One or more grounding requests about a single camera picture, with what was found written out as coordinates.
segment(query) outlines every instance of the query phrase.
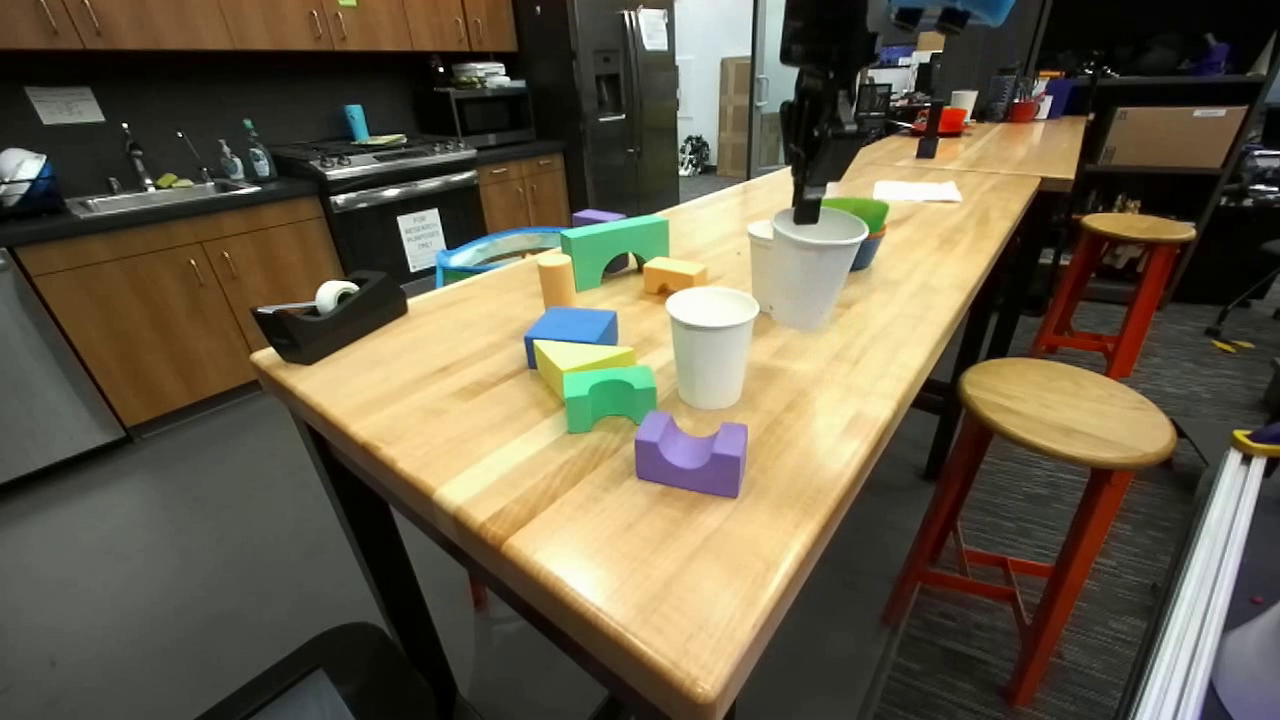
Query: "green object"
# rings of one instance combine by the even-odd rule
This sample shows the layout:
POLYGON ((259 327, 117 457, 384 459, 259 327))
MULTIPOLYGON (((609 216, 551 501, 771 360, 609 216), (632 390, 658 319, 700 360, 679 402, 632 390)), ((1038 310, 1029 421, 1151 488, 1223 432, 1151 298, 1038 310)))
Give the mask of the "green object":
POLYGON ((652 368, 593 368, 565 375, 567 432, 587 432, 604 415, 640 424, 657 409, 652 368))
POLYGON ((872 200, 872 195, 830 195, 830 200, 822 200, 822 206, 848 210, 868 222, 868 241, 857 249, 848 271, 868 267, 882 245, 889 203, 872 200))
POLYGON ((669 220, 662 216, 626 216, 611 222, 584 222, 560 231, 565 257, 570 257, 570 284, 575 287, 601 287, 604 267, 615 257, 640 257, 640 265, 669 252, 669 220))

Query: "white cup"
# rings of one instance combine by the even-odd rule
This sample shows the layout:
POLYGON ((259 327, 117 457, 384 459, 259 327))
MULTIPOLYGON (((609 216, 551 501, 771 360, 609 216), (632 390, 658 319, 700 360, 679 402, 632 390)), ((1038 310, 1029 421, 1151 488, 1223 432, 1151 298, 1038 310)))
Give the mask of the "white cup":
POLYGON ((669 296, 677 386, 690 409, 727 409, 744 397, 760 303, 741 287, 685 287, 669 296))
POLYGON ((821 210, 816 222, 771 220, 771 234, 753 231, 753 293, 760 309, 792 327, 822 327, 848 279, 868 222, 848 210, 821 210))
POLYGON ((952 88, 952 103, 964 107, 964 118, 971 122, 974 88, 952 88))

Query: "wooden cabinet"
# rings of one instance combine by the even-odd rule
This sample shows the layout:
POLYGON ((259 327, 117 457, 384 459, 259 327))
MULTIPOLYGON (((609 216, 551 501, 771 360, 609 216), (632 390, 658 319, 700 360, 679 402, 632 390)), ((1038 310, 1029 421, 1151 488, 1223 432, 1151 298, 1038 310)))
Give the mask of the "wooden cabinet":
POLYGON ((79 36, 61 0, 4 0, 0 49, 79 49, 79 36))
POLYGON ((482 227, 567 222, 565 159, 527 156, 480 167, 482 227))
POLYGON ((340 277, 317 200, 20 249, 32 284, 123 424, 253 381, 253 303, 340 277))
POLYGON ((413 49, 398 0, 218 0, 236 49, 413 49))
POLYGON ((517 52, 510 0, 402 0, 416 49, 517 52))
POLYGON ((63 0, 85 49, 227 49, 209 0, 63 0))

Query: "bar stool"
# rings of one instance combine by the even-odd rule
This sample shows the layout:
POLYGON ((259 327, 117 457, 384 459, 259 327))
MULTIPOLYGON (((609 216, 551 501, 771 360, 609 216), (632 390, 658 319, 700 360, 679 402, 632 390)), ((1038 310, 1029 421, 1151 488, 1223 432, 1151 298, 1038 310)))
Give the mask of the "bar stool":
POLYGON ((1036 356, 1058 349, 1100 351, 1109 360, 1109 375, 1126 375, 1145 351, 1151 315, 1172 284, 1177 257, 1194 241, 1194 222, 1139 210, 1088 210, 1081 220, 1081 245, 1073 252, 1066 271, 1058 277, 1050 303, 1042 310, 1038 336, 1030 344, 1036 356), (1117 336, 1074 332, 1073 315, 1085 298, 1090 271, 1100 267, 1109 245, 1139 245, 1145 271, 1136 279, 1136 296, 1126 298, 1123 325, 1117 336))
POLYGON ((1010 602, 1023 649, 1006 695, 1010 704, 1029 704, 1066 630, 1074 594, 1085 591, 1090 560, 1100 557, 1136 471, 1167 459, 1177 432, 1149 397, 1100 373, 1029 356, 1002 356, 967 368, 960 375, 960 402, 964 428, 952 463, 936 485, 910 557, 893 598, 882 602, 882 624, 905 614, 916 587, 947 587, 1010 602), (1088 488, 1074 505, 1074 520, 1056 552, 1056 565, 996 557, 964 544, 956 520, 990 435, 1088 466, 1088 488), (938 565, 947 539, 960 549, 960 569, 938 565), (1036 613, 1029 613, 1016 576, 1046 581, 1036 613))

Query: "bottle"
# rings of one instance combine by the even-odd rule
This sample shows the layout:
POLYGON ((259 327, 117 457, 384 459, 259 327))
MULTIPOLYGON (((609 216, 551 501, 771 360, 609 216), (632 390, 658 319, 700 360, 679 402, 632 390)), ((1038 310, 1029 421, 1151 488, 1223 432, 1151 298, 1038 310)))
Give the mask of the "bottle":
POLYGON ((270 152, 265 144, 265 135, 254 135, 253 118, 243 116, 243 156, 246 156, 246 180, 265 185, 277 175, 270 152))
POLYGON ((214 152, 218 152, 214 163, 218 163, 222 180, 243 185, 243 163, 222 135, 214 138, 214 152))

